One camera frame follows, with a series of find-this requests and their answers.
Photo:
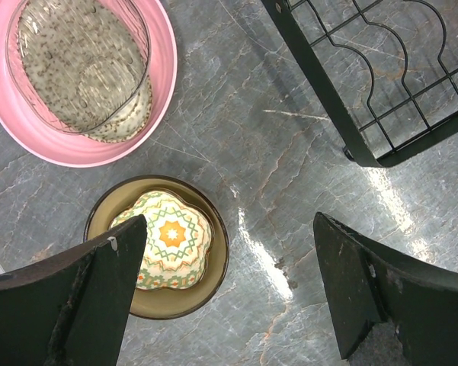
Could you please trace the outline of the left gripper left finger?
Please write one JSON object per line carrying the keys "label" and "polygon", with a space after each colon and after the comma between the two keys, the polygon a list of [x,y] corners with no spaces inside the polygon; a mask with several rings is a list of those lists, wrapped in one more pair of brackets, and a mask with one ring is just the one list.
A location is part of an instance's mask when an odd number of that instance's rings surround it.
{"label": "left gripper left finger", "polygon": [[115,365],[145,245],[139,215],[0,274],[0,365]]}

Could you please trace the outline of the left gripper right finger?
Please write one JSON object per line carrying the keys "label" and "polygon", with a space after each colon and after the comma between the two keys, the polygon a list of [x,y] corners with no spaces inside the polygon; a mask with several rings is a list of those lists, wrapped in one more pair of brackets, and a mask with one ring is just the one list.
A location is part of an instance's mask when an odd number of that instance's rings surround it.
{"label": "left gripper right finger", "polygon": [[341,358],[392,322],[413,365],[458,365],[458,273],[369,239],[318,212],[315,249]]}

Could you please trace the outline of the pink patterned bowl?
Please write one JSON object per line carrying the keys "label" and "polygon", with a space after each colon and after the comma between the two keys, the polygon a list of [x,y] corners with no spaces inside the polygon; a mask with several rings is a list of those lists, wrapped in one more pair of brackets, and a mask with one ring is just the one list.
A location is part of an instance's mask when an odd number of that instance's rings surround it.
{"label": "pink patterned bowl", "polygon": [[186,290],[158,289],[134,291],[130,313],[144,319],[176,319],[206,305],[217,292],[229,264],[229,236],[213,203],[187,182],[164,175],[141,175],[129,178],[106,191],[95,203],[86,220],[83,240],[86,242],[108,231],[112,219],[131,206],[150,188],[166,188],[187,203],[202,210],[213,224],[213,244],[207,253],[207,269],[193,287]]}

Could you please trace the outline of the small green patterned bowl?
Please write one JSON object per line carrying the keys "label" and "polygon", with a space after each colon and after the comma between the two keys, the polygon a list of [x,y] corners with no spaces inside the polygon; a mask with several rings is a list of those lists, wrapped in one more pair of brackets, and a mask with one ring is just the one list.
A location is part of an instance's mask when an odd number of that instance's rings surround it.
{"label": "small green patterned bowl", "polygon": [[180,195],[160,188],[141,194],[110,227],[139,215],[146,219],[146,246],[136,288],[180,291],[196,285],[205,274],[213,244],[210,218]]}

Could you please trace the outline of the pink plate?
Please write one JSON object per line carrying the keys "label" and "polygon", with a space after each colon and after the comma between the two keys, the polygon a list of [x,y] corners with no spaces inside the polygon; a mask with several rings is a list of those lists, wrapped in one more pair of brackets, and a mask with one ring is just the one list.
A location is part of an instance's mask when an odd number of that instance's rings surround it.
{"label": "pink plate", "polygon": [[44,124],[16,89],[5,58],[8,22],[18,5],[0,1],[0,123],[8,134],[35,156],[73,168],[91,168],[117,161],[138,149],[160,124],[171,102],[178,71],[177,45],[167,12],[160,1],[137,1],[151,37],[152,112],[147,126],[122,143],[100,143],[85,136],[60,133]]}

